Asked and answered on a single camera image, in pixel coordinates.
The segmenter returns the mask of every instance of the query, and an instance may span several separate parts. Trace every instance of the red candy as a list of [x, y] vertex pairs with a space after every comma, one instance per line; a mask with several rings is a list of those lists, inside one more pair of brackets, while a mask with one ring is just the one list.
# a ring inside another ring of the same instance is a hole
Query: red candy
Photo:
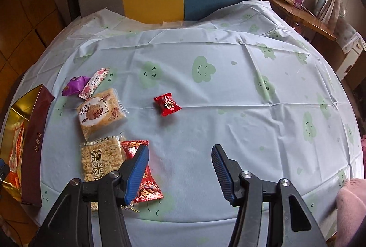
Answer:
[[[136, 141], [123, 141], [121, 146], [126, 152], [127, 159], [133, 158], [136, 150], [140, 144], [147, 146], [149, 144], [148, 140], [136, 140]], [[153, 199], [163, 198], [163, 194], [155, 183], [154, 178], [151, 176], [149, 165], [147, 165], [145, 173], [143, 174], [140, 188], [137, 192], [137, 196], [134, 199], [135, 203], [151, 201]]]
[[181, 109], [181, 107], [178, 106], [177, 103], [172, 99], [171, 93], [155, 97], [154, 101], [158, 103], [158, 105], [162, 109], [162, 116], [173, 114], [174, 112], [179, 111]]

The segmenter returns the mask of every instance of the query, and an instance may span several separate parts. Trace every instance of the purple candy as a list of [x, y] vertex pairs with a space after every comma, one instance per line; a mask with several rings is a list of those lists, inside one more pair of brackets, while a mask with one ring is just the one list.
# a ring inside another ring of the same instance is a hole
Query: purple candy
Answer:
[[69, 83], [65, 86], [64, 90], [62, 91], [62, 96], [70, 96], [72, 94], [79, 94], [85, 85], [89, 82], [90, 77], [87, 76], [80, 76], [74, 77], [70, 80]]

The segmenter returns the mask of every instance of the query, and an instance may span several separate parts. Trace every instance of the maroon box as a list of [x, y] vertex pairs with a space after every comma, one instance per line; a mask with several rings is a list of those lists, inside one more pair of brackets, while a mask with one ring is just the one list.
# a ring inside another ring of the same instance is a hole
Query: maroon box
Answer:
[[[3, 139], [0, 158], [9, 164], [10, 157], [16, 169], [5, 179], [3, 186], [18, 201], [37, 207], [42, 206], [41, 198], [41, 152], [46, 119], [54, 96], [41, 84], [32, 89], [10, 108]], [[23, 123], [24, 137], [20, 153], [13, 148], [15, 128]]]

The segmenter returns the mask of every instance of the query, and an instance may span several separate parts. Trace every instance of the pink sock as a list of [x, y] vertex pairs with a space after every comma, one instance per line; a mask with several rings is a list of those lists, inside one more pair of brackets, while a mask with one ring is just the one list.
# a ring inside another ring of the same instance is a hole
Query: pink sock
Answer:
[[337, 194], [337, 208], [335, 247], [346, 247], [366, 215], [366, 180], [346, 180]]

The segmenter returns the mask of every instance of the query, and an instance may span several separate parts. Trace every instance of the bed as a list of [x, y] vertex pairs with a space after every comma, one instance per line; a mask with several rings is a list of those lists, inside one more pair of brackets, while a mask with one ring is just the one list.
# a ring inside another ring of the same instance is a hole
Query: bed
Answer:
[[[61, 91], [72, 77], [110, 67], [97, 91], [115, 88], [128, 120], [98, 136], [148, 139], [164, 194], [125, 213], [133, 246], [227, 246], [237, 208], [217, 181], [215, 144], [262, 180], [291, 180], [325, 238], [335, 233], [339, 188], [363, 178], [358, 126], [336, 74], [268, 2], [239, 0], [209, 12], [146, 24], [102, 9], [76, 18], [26, 72], [12, 102], [41, 83], [55, 96], [43, 140], [43, 205], [24, 206], [38, 224], [68, 181], [83, 176], [82, 101]], [[158, 75], [144, 75], [153, 68]], [[153, 98], [167, 92], [182, 110], [161, 117]], [[98, 214], [92, 219], [100, 247]], [[264, 204], [259, 246], [267, 224]]]

